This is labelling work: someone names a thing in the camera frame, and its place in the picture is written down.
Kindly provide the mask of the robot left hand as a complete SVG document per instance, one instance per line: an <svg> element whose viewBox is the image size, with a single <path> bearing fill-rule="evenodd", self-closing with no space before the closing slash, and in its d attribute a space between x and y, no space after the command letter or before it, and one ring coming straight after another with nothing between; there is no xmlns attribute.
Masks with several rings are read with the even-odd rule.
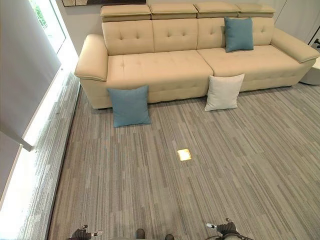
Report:
<svg viewBox="0 0 320 240"><path fill-rule="evenodd" d="M102 230L87 232L87 225L84 224L68 238L68 240L90 240L93 237L102 236L104 232Z"/></svg>

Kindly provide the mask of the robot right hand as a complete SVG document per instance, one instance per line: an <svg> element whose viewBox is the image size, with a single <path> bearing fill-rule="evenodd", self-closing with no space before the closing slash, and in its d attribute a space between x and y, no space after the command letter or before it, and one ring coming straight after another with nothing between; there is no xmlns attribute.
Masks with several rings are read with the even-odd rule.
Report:
<svg viewBox="0 0 320 240"><path fill-rule="evenodd" d="M208 228L215 229L218 233L221 234L221 235L210 236L207 238L207 240L213 239L213 238L216 240L217 239L224 240L226 237L238 234L238 231L237 231L236 225L234 224L234 221L229 217L226 217L225 221L227 222L226 224L219 224L219 225L214 225L212 223L206 223L206 226Z"/></svg>

